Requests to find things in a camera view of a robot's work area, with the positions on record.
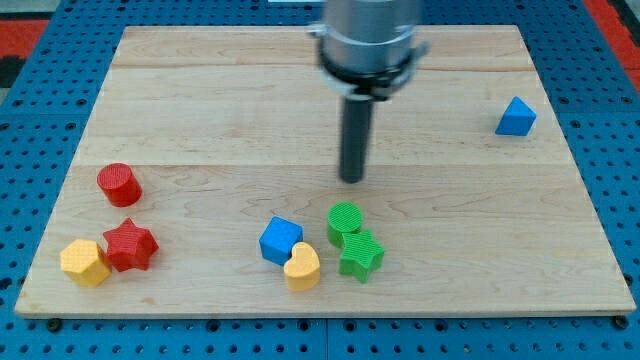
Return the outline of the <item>black wrist mount ring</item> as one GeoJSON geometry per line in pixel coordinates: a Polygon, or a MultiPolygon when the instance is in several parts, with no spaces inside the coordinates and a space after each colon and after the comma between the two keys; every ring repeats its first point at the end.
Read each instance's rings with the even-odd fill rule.
{"type": "Polygon", "coordinates": [[[325,83],[339,95],[355,100],[386,101],[408,84],[416,70],[416,49],[398,64],[381,72],[347,70],[320,51],[318,65],[325,83]]]}

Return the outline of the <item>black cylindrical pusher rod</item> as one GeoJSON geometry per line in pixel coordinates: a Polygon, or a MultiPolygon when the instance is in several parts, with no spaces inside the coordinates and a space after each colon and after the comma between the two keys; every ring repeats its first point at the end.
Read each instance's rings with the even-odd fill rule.
{"type": "Polygon", "coordinates": [[[364,178],[373,108],[370,100],[343,100],[339,177],[346,183],[364,178]]]}

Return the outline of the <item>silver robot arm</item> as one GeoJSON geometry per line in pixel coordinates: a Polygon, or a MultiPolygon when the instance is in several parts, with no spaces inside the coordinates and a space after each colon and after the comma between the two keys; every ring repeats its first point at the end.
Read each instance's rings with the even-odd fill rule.
{"type": "Polygon", "coordinates": [[[374,105],[409,83],[428,52],[428,43],[413,44],[419,20],[415,0],[327,0],[309,27],[324,79],[342,99],[338,175],[345,183],[364,178],[374,105]]]}

